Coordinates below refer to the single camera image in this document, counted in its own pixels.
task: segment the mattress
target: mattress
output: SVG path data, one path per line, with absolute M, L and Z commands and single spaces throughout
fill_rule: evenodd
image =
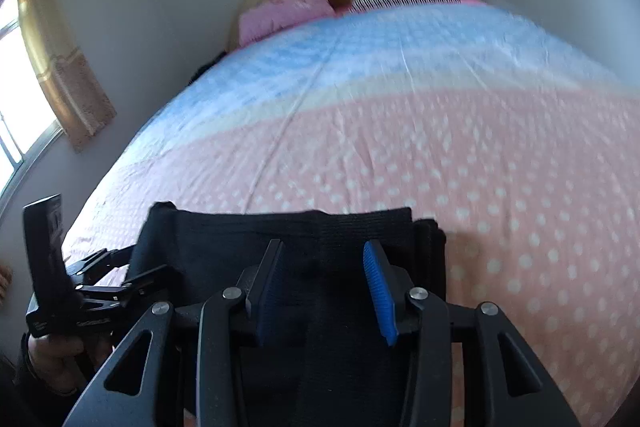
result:
M 321 20 L 233 53 L 160 110 L 63 251 L 70 262 L 135 243 L 155 201 L 208 213 L 409 206 L 447 233 L 448 300 L 502 307 L 597 427 L 640 370 L 639 132 L 634 93 L 501 10 Z

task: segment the folded black clothing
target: folded black clothing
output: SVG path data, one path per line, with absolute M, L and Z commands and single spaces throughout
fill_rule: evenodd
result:
M 238 216 L 156 203 L 128 277 L 168 264 L 182 276 L 170 296 L 174 305 L 202 302 L 259 264 L 271 239 L 286 250 L 269 346 L 241 351 L 252 427 L 397 424 L 410 354 L 389 348 L 380 335 L 362 250 L 379 239 L 391 264 L 444 299 L 445 236 L 434 220 L 413 222 L 409 208 Z

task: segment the brown curtain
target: brown curtain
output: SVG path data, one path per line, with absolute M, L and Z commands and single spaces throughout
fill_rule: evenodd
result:
M 116 112 L 56 0 L 18 0 L 20 29 L 40 87 L 76 151 Z

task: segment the silver screw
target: silver screw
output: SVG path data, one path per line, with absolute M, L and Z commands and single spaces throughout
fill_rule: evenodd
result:
M 424 301 L 429 296 L 429 292 L 424 288 L 420 288 L 420 286 L 416 286 L 409 290 L 409 296 L 417 301 Z
M 164 315 L 171 306 L 169 306 L 168 302 L 156 302 L 153 306 L 151 306 L 151 312 L 154 315 Z
M 225 299 L 237 299 L 241 295 L 242 295 L 242 290 L 235 286 L 230 286 L 229 288 L 225 288 L 225 290 L 222 292 L 222 296 Z
M 500 308 L 492 302 L 483 302 L 480 306 L 480 311 L 485 315 L 497 315 Z

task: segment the pink pillow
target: pink pillow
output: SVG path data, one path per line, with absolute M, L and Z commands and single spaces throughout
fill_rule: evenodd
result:
M 269 0 L 240 16 L 239 43 L 244 47 L 285 28 L 334 15 L 328 0 Z

